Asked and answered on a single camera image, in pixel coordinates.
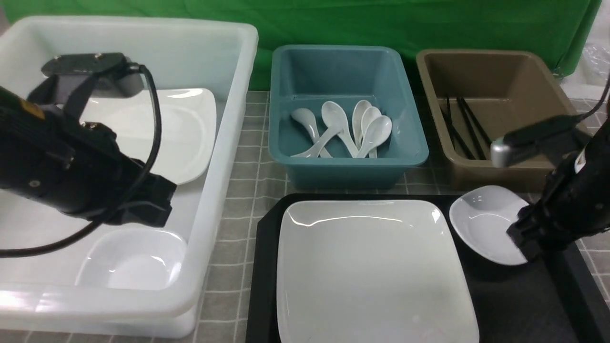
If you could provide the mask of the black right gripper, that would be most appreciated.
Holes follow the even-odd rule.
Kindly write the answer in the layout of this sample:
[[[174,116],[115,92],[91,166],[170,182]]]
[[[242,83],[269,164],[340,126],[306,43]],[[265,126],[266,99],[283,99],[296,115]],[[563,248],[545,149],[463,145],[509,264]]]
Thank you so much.
[[[609,230],[609,132],[606,121],[581,151],[564,158],[549,174],[538,202],[521,209],[508,228],[526,261]]]

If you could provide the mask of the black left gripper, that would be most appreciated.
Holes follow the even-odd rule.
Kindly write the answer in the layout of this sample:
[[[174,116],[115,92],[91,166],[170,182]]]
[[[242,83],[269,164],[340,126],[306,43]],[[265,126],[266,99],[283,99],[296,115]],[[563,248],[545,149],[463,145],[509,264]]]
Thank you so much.
[[[5,88],[0,157],[3,191],[85,220],[100,218],[145,167],[120,151],[107,126],[87,128]]]

